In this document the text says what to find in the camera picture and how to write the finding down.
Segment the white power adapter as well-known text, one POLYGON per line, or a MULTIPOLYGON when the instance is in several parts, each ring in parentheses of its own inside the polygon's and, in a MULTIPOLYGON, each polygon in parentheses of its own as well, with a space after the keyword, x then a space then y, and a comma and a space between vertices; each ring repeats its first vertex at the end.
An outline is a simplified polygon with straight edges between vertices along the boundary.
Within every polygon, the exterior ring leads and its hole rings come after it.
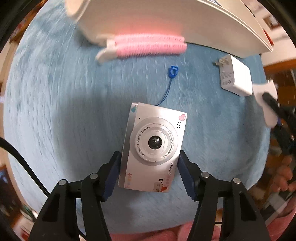
POLYGON ((214 64, 219 67, 222 89, 243 97, 253 94, 250 69, 245 64, 230 54, 214 64))

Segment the white children's digital camera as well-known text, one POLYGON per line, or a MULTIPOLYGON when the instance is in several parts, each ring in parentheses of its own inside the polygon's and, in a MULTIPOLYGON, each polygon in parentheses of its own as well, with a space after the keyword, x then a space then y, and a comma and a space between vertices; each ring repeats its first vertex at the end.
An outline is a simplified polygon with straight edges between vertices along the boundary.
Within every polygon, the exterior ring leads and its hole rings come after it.
POLYGON ((156 105, 132 103, 123 143, 118 185, 144 192, 168 192, 175 176, 187 113, 156 105))

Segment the pink hair roller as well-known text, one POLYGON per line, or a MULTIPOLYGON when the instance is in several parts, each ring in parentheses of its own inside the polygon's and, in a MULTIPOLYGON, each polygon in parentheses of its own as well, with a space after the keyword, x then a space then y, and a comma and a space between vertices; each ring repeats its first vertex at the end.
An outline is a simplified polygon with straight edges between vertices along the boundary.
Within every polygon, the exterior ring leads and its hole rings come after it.
POLYGON ((116 58, 142 57, 149 55, 179 55, 185 53, 187 43, 182 36, 163 34, 116 35, 107 39, 96 60, 102 64, 116 58))

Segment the white plastic storage bin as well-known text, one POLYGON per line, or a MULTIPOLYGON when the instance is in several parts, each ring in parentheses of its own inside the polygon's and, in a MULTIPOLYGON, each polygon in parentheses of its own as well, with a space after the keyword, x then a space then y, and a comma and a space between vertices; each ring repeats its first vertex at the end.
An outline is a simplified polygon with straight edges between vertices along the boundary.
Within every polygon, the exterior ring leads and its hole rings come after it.
POLYGON ((99 44, 127 34, 182 36, 240 58, 271 52, 272 45, 242 1, 65 1, 67 16, 99 44))

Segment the blue plush table mat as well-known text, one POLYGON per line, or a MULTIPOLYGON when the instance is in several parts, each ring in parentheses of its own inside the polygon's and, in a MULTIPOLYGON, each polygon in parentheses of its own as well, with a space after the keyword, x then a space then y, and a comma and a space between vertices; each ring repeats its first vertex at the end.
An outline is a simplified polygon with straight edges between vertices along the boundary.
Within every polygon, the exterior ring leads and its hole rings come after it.
POLYGON ((146 56, 99 65, 90 44, 48 1, 16 50, 4 95, 4 137, 43 185, 78 181, 121 151, 133 102, 188 115, 183 150, 217 179, 251 188, 266 163, 270 130, 254 96, 220 86, 218 50, 190 44, 180 56, 146 56))

